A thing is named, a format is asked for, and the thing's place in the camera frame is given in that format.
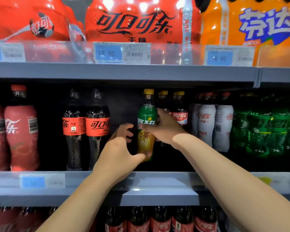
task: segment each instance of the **forearm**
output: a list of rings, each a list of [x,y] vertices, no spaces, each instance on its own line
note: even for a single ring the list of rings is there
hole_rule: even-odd
[[[179,134],[173,141],[240,227],[290,231],[290,202],[282,195],[192,135]]]
[[[111,187],[110,180],[93,171],[37,232],[88,231]]]

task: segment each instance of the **right hand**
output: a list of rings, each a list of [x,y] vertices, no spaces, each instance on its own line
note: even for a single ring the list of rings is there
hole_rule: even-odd
[[[160,118],[160,123],[158,125],[139,124],[139,128],[145,132],[150,132],[160,141],[170,144],[176,148],[172,138],[177,134],[187,132],[168,112],[160,108],[157,108],[157,112]]]

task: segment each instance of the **hand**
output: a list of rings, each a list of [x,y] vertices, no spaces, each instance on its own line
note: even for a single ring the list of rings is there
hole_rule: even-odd
[[[112,186],[125,179],[136,166],[149,157],[148,153],[139,153],[134,156],[129,153],[126,142],[131,142],[131,140],[127,136],[131,137],[133,134],[127,129],[132,127],[133,124],[128,123],[119,126],[93,167],[93,172],[106,177],[106,181],[111,182]]]
[[[177,149],[176,145],[172,141],[172,138],[181,133],[187,133],[177,121],[165,110],[157,108],[157,112],[160,118],[158,125],[139,124],[140,129],[150,132],[160,141],[171,144]]]

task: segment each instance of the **barcode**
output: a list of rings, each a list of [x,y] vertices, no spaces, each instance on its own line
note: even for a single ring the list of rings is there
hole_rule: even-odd
[[[37,118],[31,118],[28,119],[29,123],[29,133],[36,133],[38,131],[38,119]]]
[[[126,52],[126,57],[143,57],[143,53]]]
[[[252,58],[249,57],[239,57],[238,61],[252,61]]]
[[[221,126],[220,125],[216,125],[216,131],[217,132],[221,132]]]
[[[4,119],[0,119],[0,134],[5,133],[5,121]]]
[[[22,58],[22,54],[17,53],[3,53],[6,58]]]

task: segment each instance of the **green and yellow bottle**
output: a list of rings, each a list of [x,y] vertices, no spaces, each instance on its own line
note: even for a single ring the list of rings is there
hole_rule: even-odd
[[[154,90],[144,89],[144,97],[138,112],[138,153],[151,152],[154,148],[155,136],[139,128],[139,124],[155,125],[157,110],[154,102]]]

